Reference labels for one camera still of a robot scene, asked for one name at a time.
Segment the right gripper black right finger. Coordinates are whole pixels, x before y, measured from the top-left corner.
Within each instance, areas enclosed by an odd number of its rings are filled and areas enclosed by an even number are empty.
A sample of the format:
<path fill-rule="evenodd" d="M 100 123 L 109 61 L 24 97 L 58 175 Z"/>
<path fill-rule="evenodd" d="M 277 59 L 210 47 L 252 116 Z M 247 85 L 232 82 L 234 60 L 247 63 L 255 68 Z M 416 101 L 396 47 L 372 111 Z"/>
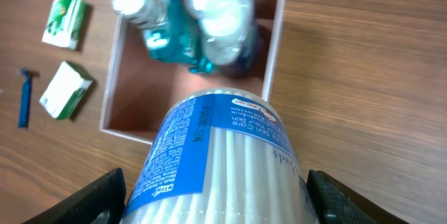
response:
<path fill-rule="evenodd" d="M 408 224 L 322 170 L 310 170 L 307 190 L 325 224 Z"/>

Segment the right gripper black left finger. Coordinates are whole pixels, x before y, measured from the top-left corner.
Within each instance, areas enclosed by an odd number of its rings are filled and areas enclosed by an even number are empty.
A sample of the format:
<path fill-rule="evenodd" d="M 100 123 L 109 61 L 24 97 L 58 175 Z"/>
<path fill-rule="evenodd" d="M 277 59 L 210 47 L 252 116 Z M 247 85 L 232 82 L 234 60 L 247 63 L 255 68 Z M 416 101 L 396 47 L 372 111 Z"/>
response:
<path fill-rule="evenodd" d="M 24 224 L 118 223 L 125 197 L 123 171 L 115 168 Z"/>

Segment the cotton swab round container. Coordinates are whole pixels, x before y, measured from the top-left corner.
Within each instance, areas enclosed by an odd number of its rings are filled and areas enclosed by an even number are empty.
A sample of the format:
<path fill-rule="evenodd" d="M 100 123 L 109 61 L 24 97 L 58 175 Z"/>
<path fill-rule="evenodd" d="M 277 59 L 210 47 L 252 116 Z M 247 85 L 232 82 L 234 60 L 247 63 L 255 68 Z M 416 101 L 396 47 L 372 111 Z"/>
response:
<path fill-rule="evenodd" d="M 248 91 L 198 91 L 166 114 L 123 223 L 317 223 L 273 107 Z"/>

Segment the blue mouthwash bottle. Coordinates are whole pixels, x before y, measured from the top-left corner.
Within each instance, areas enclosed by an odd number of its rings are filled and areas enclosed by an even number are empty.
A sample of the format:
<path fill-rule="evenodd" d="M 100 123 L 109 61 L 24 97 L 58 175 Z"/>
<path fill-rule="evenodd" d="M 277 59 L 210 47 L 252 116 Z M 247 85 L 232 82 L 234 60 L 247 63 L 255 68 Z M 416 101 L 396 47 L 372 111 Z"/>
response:
<path fill-rule="evenodd" d="M 111 0 L 114 11 L 138 28 L 152 59 L 210 74 L 214 64 L 203 54 L 200 28 L 182 0 Z"/>

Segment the dark blue clear-cap bottle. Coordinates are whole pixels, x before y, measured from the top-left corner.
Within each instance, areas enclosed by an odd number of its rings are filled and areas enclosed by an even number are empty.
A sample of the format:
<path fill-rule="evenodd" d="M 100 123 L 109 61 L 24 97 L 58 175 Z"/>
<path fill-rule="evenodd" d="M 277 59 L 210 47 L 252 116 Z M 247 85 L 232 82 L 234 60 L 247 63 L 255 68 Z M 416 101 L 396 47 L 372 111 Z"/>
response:
<path fill-rule="evenodd" d="M 258 28 L 254 0 L 184 0 L 198 20 L 203 53 L 218 71 L 243 77 L 254 66 Z"/>

